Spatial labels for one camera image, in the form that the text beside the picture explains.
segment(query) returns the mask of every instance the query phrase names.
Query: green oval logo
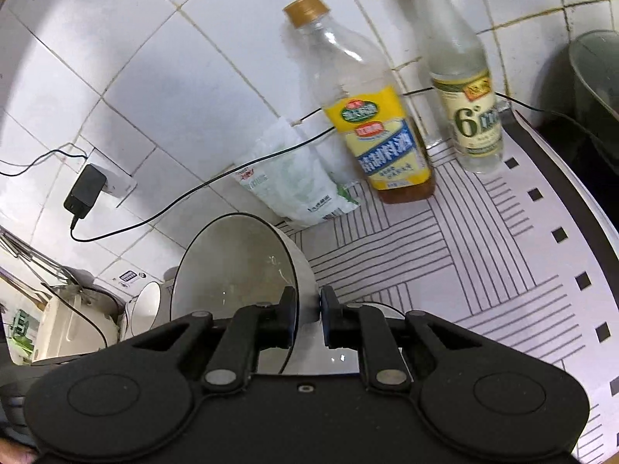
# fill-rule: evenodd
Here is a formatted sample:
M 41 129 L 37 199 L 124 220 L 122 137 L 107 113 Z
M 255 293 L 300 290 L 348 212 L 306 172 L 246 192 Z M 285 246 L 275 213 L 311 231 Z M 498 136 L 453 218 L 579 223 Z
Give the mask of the green oval logo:
M 378 105 L 375 102 L 352 99 L 346 103 L 341 115 L 346 122 L 360 123 L 375 117 L 377 113 Z

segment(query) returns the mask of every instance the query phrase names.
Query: blue stripe on label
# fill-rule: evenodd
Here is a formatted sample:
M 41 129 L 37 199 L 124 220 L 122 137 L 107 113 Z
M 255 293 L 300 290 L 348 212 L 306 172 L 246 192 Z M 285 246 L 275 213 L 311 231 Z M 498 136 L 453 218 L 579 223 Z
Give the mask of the blue stripe on label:
M 416 147 L 406 120 L 402 119 L 401 122 L 402 128 L 389 139 L 357 157 L 366 174 L 374 174 L 384 169 Z

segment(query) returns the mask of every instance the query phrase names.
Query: bottle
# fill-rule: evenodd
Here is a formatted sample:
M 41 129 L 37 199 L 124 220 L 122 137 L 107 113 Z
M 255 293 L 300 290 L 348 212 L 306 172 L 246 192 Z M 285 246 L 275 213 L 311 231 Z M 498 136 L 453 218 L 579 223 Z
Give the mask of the bottle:
M 321 0 L 297 0 L 284 12 L 305 42 L 314 97 L 381 200 L 432 195 L 425 146 L 380 49 L 335 22 Z
M 491 172 L 503 157 L 503 130 L 481 40 L 450 0 L 413 0 L 422 54 L 450 120 L 457 159 Z

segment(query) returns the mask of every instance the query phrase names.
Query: brown liquid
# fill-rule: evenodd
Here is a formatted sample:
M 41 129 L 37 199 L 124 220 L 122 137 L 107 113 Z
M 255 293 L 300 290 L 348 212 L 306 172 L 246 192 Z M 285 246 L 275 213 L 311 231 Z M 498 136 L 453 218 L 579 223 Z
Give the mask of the brown liquid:
M 402 204 L 404 202 L 414 202 L 416 200 L 423 200 L 432 196 L 434 193 L 434 188 L 436 183 L 434 181 L 434 170 L 432 170 L 432 166 L 429 163 L 428 151 L 423 144 L 423 138 L 419 134 L 419 129 L 417 128 L 417 124 L 412 117 L 407 117 L 407 121 L 409 123 L 409 127 L 412 127 L 415 132 L 416 140 L 420 143 L 420 148 L 422 149 L 423 158 L 425 158 L 428 167 L 430 168 L 430 172 L 432 173 L 427 181 L 420 183 L 419 185 L 411 185 L 410 187 L 402 187 L 398 189 L 391 190 L 377 190 L 378 196 L 381 198 L 385 204 Z

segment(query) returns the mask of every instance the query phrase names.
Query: hand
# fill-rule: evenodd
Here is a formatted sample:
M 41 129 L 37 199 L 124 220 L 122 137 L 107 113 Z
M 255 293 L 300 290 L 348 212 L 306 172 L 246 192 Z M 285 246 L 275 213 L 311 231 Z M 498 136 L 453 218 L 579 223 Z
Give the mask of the hand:
M 0 464 L 32 464 L 35 460 L 34 450 L 14 441 L 0 438 Z

